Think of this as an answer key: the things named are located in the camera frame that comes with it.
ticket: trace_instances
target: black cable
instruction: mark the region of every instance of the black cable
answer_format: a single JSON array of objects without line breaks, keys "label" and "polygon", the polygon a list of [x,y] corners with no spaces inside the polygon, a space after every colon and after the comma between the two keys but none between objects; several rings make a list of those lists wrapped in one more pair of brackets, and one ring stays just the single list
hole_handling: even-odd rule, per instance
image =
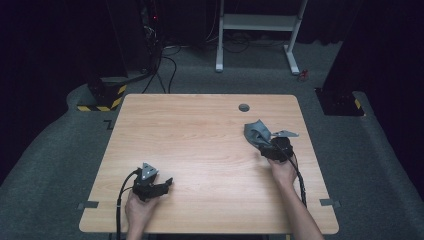
[{"label": "black cable", "polygon": [[163,58],[168,59],[174,64],[174,72],[172,73],[171,79],[169,80],[169,83],[168,83],[168,93],[171,93],[171,84],[172,84],[172,80],[174,79],[175,72],[177,71],[177,64],[175,63],[173,59],[169,57],[163,57]]},{"label": "black cable", "polygon": [[212,32],[215,28],[215,23],[216,23],[216,17],[218,15],[218,0],[215,1],[215,16],[213,17],[213,24],[211,27],[211,31],[209,32],[209,35],[206,37],[205,41],[207,42],[208,39],[210,38],[210,36],[212,35]]},{"label": "black cable", "polygon": [[301,199],[302,199],[302,203],[303,203],[303,205],[305,205],[305,207],[307,208],[308,206],[307,206],[307,204],[306,204],[306,189],[305,189],[305,183],[304,183],[304,181],[303,181],[302,174],[300,174],[300,171],[299,171],[299,166],[298,166],[298,162],[297,162],[296,154],[293,152],[293,156],[294,156],[294,157],[295,157],[295,159],[296,159],[296,164],[294,164],[294,162],[291,160],[291,158],[289,158],[289,156],[288,156],[288,155],[284,152],[284,150],[283,150],[280,146],[278,146],[278,144],[275,144],[274,146],[277,146],[277,147],[278,147],[278,149],[280,149],[281,153],[283,153],[283,154],[284,154],[284,156],[287,158],[287,160],[289,160],[289,162],[290,162],[290,163],[291,163],[291,165],[293,166],[294,170],[296,171],[297,178],[299,179],[300,197],[301,197]]},{"label": "black cable", "polygon": [[228,37],[228,36],[227,36],[227,38],[230,38],[230,39],[231,39],[231,42],[232,42],[233,44],[241,44],[241,45],[244,45],[244,46],[245,46],[243,49],[241,49],[241,50],[239,50],[239,51],[233,51],[233,50],[230,50],[230,49],[225,48],[225,47],[223,46],[222,48],[223,48],[225,51],[227,51],[227,52],[230,52],[230,53],[242,53],[242,52],[246,51],[246,50],[249,48],[249,46],[250,46],[250,41],[249,41],[249,39],[248,39],[247,37],[244,37],[244,38],[243,38],[243,39],[245,40],[244,42],[243,42],[243,41],[240,41],[239,39],[231,38],[231,37]]},{"label": "black cable", "polygon": [[160,77],[160,75],[159,75],[159,72],[157,72],[156,73],[156,76],[158,77],[158,79],[159,79],[159,83],[160,83],[160,86],[162,87],[162,91],[163,91],[163,93],[166,93],[166,90],[165,90],[165,86],[163,85],[163,81],[162,81],[162,78]]},{"label": "black cable", "polygon": [[124,192],[125,192],[125,191],[127,191],[127,190],[130,190],[130,189],[132,189],[132,186],[131,186],[131,187],[127,187],[127,188],[125,188],[125,189],[124,189]]},{"label": "black cable", "polygon": [[278,45],[282,45],[282,44],[284,44],[285,43],[285,41],[272,41],[271,43],[250,43],[250,46],[251,47],[263,47],[263,48],[266,48],[266,47],[275,47],[275,46],[278,46]]},{"label": "black cable", "polygon": [[134,174],[139,173],[139,169],[133,171],[128,177],[125,179],[124,183],[122,184],[121,190],[119,191],[118,200],[116,201],[116,240],[121,240],[121,201],[122,201],[122,193],[124,193],[126,190],[130,189],[127,188],[124,190],[125,185],[128,182],[128,179],[132,177]]},{"label": "black cable", "polygon": [[146,87],[144,88],[144,90],[141,93],[145,93],[147,88],[149,88],[150,83],[152,82],[153,78],[156,76],[156,72],[152,75],[152,77],[150,78],[149,82],[147,83]]},{"label": "black cable", "polygon": [[232,43],[234,44],[249,44],[249,38],[246,37],[245,35],[242,35],[241,37],[237,38],[237,37],[230,37],[227,36],[227,38],[229,38],[231,40]]},{"label": "black cable", "polygon": [[178,47],[178,50],[177,51],[175,51],[175,52],[173,52],[173,53],[167,53],[167,54],[163,54],[162,56],[171,56],[171,55],[175,55],[175,54],[177,54],[177,53],[179,53],[180,51],[181,51],[181,45],[175,45],[175,46],[172,46],[172,47],[165,47],[164,48],[164,50],[165,49],[171,49],[171,48],[175,48],[175,47]]},{"label": "black cable", "polygon": [[239,5],[240,5],[240,0],[238,0],[238,2],[237,2],[236,9],[234,10],[234,14],[236,14],[236,13],[237,13],[238,6],[239,6]]}]

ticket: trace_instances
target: metal frame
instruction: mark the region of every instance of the metal frame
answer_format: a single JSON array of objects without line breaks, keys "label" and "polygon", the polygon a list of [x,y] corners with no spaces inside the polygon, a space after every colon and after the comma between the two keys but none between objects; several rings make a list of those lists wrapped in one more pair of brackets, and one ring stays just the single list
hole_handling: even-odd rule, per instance
[{"label": "metal frame", "polygon": [[299,75],[300,71],[293,55],[293,47],[302,23],[303,14],[308,0],[302,0],[299,12],[296,16],[266,16],[266,15],[244,15],[225,14],[224,2],[221,0],[219,17],[219,37],[216,53],[216,72],[224,70],[223,35],[224,29],[240,30],[267,30],[267,31],[291,31],[292,35],[288,45],[284,45],[284,53],[290,65],[293,75]]}]

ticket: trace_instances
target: human hand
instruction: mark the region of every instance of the human hand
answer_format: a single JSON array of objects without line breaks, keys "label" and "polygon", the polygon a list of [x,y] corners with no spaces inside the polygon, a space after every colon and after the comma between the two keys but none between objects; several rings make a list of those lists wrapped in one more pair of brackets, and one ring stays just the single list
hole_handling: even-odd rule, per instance
[{"label": "human hand", "polygon": [[[294,164],[297,164],[295,155],[291,157],[291,160]],[[293,182],[296,179],[297,174],[290,161],[287,160],[281,163],[279,161],[268,159],[268,162],[271,165],[272,176],[278,186],[283,189],[293,188]]]},{"label": "human hand", "polygon": [[136,194],[130,191],[125,205],[125,214],[128,219],[127,240],[141,239],[158,202],[159,197],[143,202]]}]

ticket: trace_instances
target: tabletop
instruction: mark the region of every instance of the tabletop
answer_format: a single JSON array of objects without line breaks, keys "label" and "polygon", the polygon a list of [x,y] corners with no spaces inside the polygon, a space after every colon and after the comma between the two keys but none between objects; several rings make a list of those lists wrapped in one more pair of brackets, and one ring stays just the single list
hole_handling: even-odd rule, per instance
[{"label": "tabletop", "polygon": [[[240,111],[240,104],[249,110]],[[336,233],[339,226],[332,206],[320,204],[329,195],[296,97],[249,94],[127,95],[88,199],[98,206],[84,210],[80,229],[116,230],[121,185],[145,162],[159,170],[156,184],[174,179],[146,232],[290,233],[270,166],[243,135],[244,125],[258,119],[271,132],[299,134],[290,141],[304,179],[308,210],[322,233]],[[300,195],[297,180],[294,185]]]}]

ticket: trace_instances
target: gray carpet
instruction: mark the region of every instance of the gray carpet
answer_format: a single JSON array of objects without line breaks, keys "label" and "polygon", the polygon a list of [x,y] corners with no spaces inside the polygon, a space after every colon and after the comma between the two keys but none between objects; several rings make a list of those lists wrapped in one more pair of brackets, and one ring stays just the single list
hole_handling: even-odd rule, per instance
[{"label": "gray carpet", "polygon": [[[237,51],[239,45],[227,44]],[[325,116],[314,93],[322,87],[340,44],[296,44],[300,69],[292,76],[281,45],[224,52],[224,72],[215,73],[215,50],[165,50],[178,65],[171,93],[292,94],[298,98],[340,231],[326,239],[424,239],[424,206],[390,147],[364,93],[355,92],[364,117]],[[173,64],[162,60],[167,87]],[[148,80],[128,85],[141,93]],[[68,112],[50,124],[23,153],[0,189],[0,239],[108,239],[79,230],[79,203],[88,199],[111,130],[114,112],[79,112],[86,86],[68,96]],[[146,93],[161,93],[155,78]],[[283,236],[271,236],[283,239]]]}]

